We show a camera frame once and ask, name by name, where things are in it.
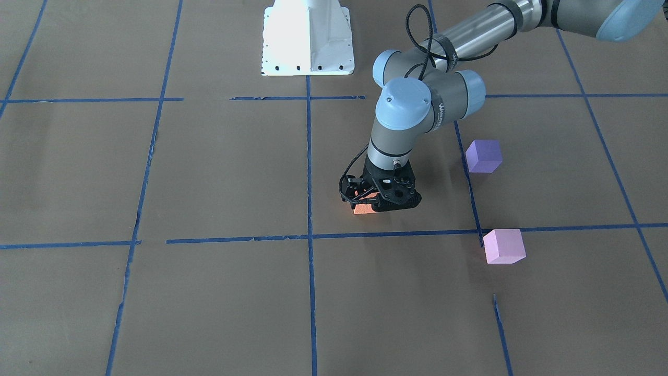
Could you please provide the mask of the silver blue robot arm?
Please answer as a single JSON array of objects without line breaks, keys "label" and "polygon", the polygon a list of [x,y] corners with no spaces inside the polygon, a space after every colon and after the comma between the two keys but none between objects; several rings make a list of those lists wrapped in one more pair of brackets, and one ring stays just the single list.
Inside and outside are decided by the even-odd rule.
[{"label": "silver blue robot arm", "polygon": [[486,100],[486,85],[458,64],[485,58],[500,43],[536,28],[554,28],[601,41],[623,42],[642,32],[662,1],[494,1],[475,15],[435,33],[429,9],[413,5],[404,26],[413,48],[387,50],[372,69],[381,88],[357,178],[345,170],[339,193],[351,208],[374,212],[419,205],[410,154],[420,135],[465,119]]}]

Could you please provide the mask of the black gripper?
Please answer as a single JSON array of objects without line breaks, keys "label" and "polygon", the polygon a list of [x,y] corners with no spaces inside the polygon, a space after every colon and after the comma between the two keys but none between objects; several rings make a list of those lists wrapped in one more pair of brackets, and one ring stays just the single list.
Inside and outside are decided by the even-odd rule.
[{"label": "black gripper", "polygon": [[347,174],[347,202],[398,202],[398,159],[384,159],[380,167],[370,157],[366,157],[359,177]]}]

